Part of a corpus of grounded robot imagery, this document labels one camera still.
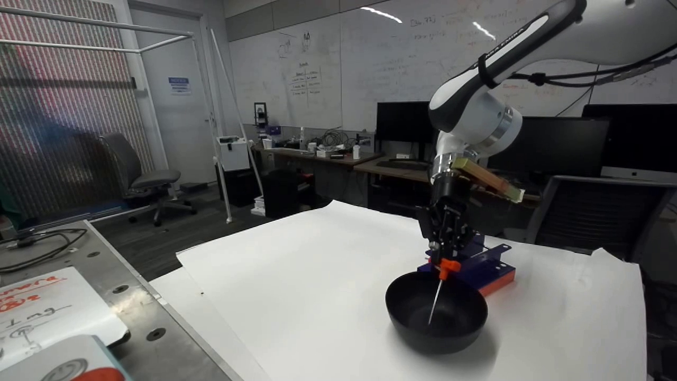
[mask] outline whiteboard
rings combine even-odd
[[[341,125],[338,22],[321,20],[231,42],[234,93],[245,122],[267,101],[279,125]]]
[[[267,101],[281,125],[375,132],[378,101],[427,101],[444,80],[551,3],[390,0],[375,8],[401,23],[358,8],[231,42],[242,113],[251,122],[253,101]],[[551,60],[522,73],[595,67]],[[526,117],[579,115],[587,101],[668,103],[677,101],[675,70],[677,63],[595,91],[506,80],[495,96]]]

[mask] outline cable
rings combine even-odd
[[[562,117],[566,110],[572,110],[579,99],[583,99],[587,96],[587,103],[593,101],[595,96],[595,85],[590,89],[585,89],[581,96],[577,96],[566,108],[562,108],[561,113],[557,113],[557,117]]]
[[[666,55],[666,54],[671,54],[671,52],[675,52],[675,48],[677,48],[677,45],[671,45],[668,48],[661,48],[661,52],[656,54],[656,55],[649,55],[649,58],[638,60],[638,61],[628,63],[628,66],[609,67],[609,70],[555,75],[555,77],[547,77],[547,75],[543,75],[543,73],[533,73],[533,75],[512,75],[509,79],[513,79],[513,80],[528,80],[528,83],[533,83],[533,85],[593,86],[593,85],[600,85],[600,83],[561,83],[561,80],[608,75],[608,77],[603,77],[603,80],[604,80],[604,83],[613,83],[613,80],[617,80],[617,79],[615,79],[617,75],[632,73],[632,70],[645,73],[645,70],[644,70],[645,66],[649,66],[649,67],[653,70],[653,67],[657,67],[657,66],[666,66],[666,63],[675,61],[677,55],[661,58],[661,55]]]
[[[44,234],[36,234],[36,231],[18,231],[18,238],[15,239],[16,244],[15,245],[8,245],[11,251],[12,248],[29,248],[29,245],[34,245],[34,244],[38,244],[38,242],[44,242],[44,239],[50,239],[50,238],[54,238],[54,236],[61,236],[64,238],[64,234],[61,231],[44,231]]]
[[[11,265],[11,266],[0,266],[0,274],[16,274],[16,271],[29,270],[29,266],[34,266],[38,262],[50,260],[50,259],[59,257],[61,252],[65,252],[77,242],[81,242],[84,236],[87,236],[87,228],[54,228],[54,231],[47,231],[41,238],[36,238],[36,242],[44,242],[49,238],[61,238],[64,244],[59,248],[54,248],[54,251],[49,251],[49,252],[44,252],[41,257],[29,259],[29,260],[24,260],[24,262],[16,262],[16,265]]]

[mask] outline red object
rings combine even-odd
[[[440,265],[438,265],[438,271],[440,271],[440,282],[447,282],[448,275],[462,271],[462,262],[443,259]]]
[[[124,375],[117,368],[93,368],[88,373],[79,375],[72,381],[124,381]]]
[[[508,271],[508,274],[503,274],[503,275],[499,275],[499,278],[493,280],[491,283],[485,283],[485,286],[480,289],[480,294],[486,298],[488,294],[506,289],[506,286],[512,283],[512,282],[513,282],[513,270]]]

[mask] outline office chair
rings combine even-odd
[[[675,182],[555,175],[528,223],[526,242],[585,255],[604,248],[638,262],[647,234],[675,188]]]
[[[170,188],[179,181],[178,171],[153,171],[142,173],[142,163],[132,144],[121,134],[100,135],[100,144],[109,158],[109,166],[117,173],[121,197],[124,202],[139,197],[157,197],[153,224],[163,224],[165,209],[182,209],[197,213],[197,209],[182,197],[170,197]]]

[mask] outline black bowl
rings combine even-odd
[[[390,317],[399,337],[426,353],[462,352],[474,344],[486,321],[486,300],[472,286],[444,282],[431,325],[427,316],[438,289],[436,274],[406,274],[384,293]]]

